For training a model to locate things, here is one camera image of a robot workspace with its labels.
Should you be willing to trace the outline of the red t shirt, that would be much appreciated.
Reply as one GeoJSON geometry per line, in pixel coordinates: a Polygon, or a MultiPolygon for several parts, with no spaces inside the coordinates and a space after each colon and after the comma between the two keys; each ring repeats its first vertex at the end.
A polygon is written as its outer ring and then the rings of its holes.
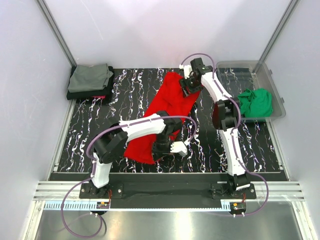
{"type": "MultiPolygon", "coordinates": [[[[157,94],[149,104],[144,116],[148,117],[159,111],[166,111],[170,116],[188,116],[200,92],[184,97],[180,85],[183,77],[176,72],[168,72],[157,94]]],[[[155,134],[146,135],[130,141],[124,152],[124,157],[143,164],[154,164],[152,145],[156,140],[155,134]]]]}

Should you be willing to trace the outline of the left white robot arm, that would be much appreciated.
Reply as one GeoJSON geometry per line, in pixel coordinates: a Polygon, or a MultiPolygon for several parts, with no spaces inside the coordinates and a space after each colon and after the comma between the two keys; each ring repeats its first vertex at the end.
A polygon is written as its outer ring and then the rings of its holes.
{"type": "Polygon", "coordinates": [[[181,118],[169,115],[166,111],[159,111],[135,120],[108,120],[106,129],[98,133],[87,147],[86,154],[92,159],[93,169],[89,187],[82,191],[97,198],[103,198],[108,193],[109,175],[113,162],[129,149],[125,147],[128,142],[138,138],[155,135],[155,140],[152,140],[151,146],[148,147],[151,150],[152,160],[159,160],[173,154],[186,156],[188,153],[186,143],[171,139],[173,133],[181,127],[181,118]]]}

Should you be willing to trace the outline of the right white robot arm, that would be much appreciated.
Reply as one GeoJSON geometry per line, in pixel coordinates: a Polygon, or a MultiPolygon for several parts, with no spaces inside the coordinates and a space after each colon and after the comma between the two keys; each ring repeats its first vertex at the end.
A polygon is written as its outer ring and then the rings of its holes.
{"type": "Polygon", "coordinates": [[[222,140],[228,174],[227,184],[218,194],[244,200],[251,183],[244,167],[238,139],[241,122],[239,103],[223,87],[216,70],[210,65],[204,65],[200,57],[193,59],[189,65],[181,63],[179,69],[183,71],[180,86],[185,97],[206,89],[214,103],[212,124],[222,140]]]}

